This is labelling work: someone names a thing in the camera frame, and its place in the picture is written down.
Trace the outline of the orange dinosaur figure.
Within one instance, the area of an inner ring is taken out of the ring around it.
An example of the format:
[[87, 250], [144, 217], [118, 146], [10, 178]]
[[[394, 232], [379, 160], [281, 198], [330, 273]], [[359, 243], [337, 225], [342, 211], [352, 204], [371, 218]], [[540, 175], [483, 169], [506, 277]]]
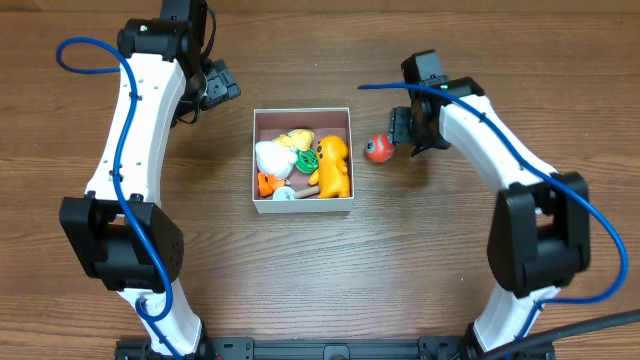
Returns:
[[319, 188], [318, 197], [350, 197], [349, 148], [346, 142], [337, 135], [325, 136], [317, 143], [316, 155], [318, 168], [310, 176], [308, 184]]

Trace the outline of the white plush duck toy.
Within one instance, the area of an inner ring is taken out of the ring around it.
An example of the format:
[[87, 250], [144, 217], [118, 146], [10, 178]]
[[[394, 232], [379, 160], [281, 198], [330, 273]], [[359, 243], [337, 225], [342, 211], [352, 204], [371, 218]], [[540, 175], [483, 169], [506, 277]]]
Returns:
[[312, 148], [314, 140], [315, 134], [311, 130], [294, 129], [273, 140], [256, 143], [257, 182], [261, 197], [269, 197], [278, 188], [290, 184], [289, 176], [297, 169], [297, 152]]

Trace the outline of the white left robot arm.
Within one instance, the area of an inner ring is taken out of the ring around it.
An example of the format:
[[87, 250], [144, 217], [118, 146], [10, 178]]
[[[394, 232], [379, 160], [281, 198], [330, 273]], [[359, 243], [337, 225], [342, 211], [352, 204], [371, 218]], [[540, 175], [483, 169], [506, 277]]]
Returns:
[[63, 199], [61, 226], [85, 274], [135, 310], [149, 337], [118, 343], [117, 359], [216, 359], [202, 320], [179, 281], [183, 234], [163, 212], [160, 178], [168, 135], [182, 110], [198, 113], [208, 91], [213, 38], [202, 20], [131, 19], [116, 45], [73, 37], [112, 54], [120, 75], [116, 108], [83, 196]]

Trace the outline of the green plastic spinning top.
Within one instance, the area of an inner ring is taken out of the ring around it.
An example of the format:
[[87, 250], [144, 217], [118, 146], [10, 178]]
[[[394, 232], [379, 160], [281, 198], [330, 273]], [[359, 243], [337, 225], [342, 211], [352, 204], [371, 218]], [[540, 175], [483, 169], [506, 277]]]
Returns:
[[312, 174], [319, 166], [318, 156], [313, 148], [297, 152], [296, 168], [305, 174]]

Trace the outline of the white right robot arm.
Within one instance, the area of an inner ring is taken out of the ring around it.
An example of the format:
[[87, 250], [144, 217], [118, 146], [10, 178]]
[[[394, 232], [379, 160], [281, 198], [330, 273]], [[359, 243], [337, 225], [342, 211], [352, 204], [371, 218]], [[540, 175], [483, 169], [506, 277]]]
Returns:
[[470, 77], [450, 79], [434, 50], [401, 64], [411, 104], [390, 115], [394, 145], [419, 154], [456, 147], [495, 197], [487, 259], [496, 285], [481, 315], [460, 340], [458, 356], [477, 356], [527, 332], [545, 300], [554, 299], [590, 263], [589, 214], [570, 197], [525, 169], [514, 147], [543, 174], [586, 197], [576, 172], [560, 174], [504, 126], [484, 90]]

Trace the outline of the red ball with eye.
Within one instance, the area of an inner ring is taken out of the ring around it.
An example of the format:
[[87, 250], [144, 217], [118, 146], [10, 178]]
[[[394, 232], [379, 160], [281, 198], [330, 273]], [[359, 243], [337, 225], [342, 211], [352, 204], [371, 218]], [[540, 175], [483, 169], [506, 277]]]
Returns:
[[368, 140], [364, 153], [370, 161], [384, 163], [394, 155], [395, 145], [388, 134], [377, 134]]

